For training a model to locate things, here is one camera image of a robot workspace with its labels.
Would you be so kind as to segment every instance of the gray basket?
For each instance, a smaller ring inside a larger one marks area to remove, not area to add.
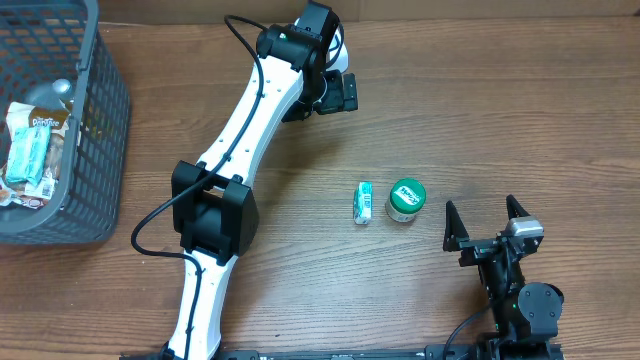
[[[76,84],[75,104],[85,104],[68,120],[53,198],[39,210],[0,207],[0,242],[85,243],[115,230],[131,103],[97,28],[96,0],[0,3],[0,166],[9,155],[11,101],[36,84],[67,78]]]

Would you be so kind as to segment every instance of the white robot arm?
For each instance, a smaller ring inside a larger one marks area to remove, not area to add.
[[[207,193],[194,195],[174,204],[174,227],[182,234],[180,244],[185,255],[198,261],[202,277],[187,347],[187,324],[198,276],[195,265],[185,261],[178,324],[163,353],[157,355],[159,359],[214,357],[221,341],[220,317],[231,270],[257,230],[251,187],[278,125],[303,120],[312,112],[357,109],[355,78],[351,74],[342,76],[348,67],[348,53],[337,16],[330,8],[310,2],[295,24],[273,25],[258,38],[263,96],[228,161],[222,167],[216,166],[255,102],[260,82],[255,63],[247,88],[220,136],[200,156],[197,165],[181,162],[174,170],[174,196],[215,167],[219,168],[217,176],[209,187],[218,187],[224,193],[222,198]]]

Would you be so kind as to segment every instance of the wooden surface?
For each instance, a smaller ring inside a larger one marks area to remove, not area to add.
[[[564,291],[556,340],[567,358],[640,358],[640,21],[345,30],[360,110],[280,126],[255,183],[260,230],[228,290],[225,348],[444,342],[486,303],[477,270],[442,252],[444,204],[455,201],[473,237],[490,236],[513,193],[546,227],[522,266]],[[251,60],[218,25],[102,31],[134,101],[119,228],[87,247],[0,247],[2,359],[116,359],[157,350],[174,330],[184,265],[138,255],[129,234],[169,196],[178,160],[217,137]],[[400,225],[383,203],[406,176],[430,198]],[[351,219],[361,180],[374,183],[368,226]],[[180,249],[170,216],[144,230],[146,247]]]
[[[290,22],[307,0],[101,0],[101,20],[130,24],[214,24],[225,14]],[[342,21],[630,16],[640,0],[322,0]]]

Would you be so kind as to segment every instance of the green lid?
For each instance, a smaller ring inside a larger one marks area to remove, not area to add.
[[[403,214],[415,214],[427,201],[427,191],[416,179],[402,179],[391,189],[389,202]]]

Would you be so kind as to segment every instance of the blue package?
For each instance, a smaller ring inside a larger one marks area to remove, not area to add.
[[[16,129],[7,161],[7,183],[28,181],[33,186],[38,186],[42,179],[50,137],[49,126]]]

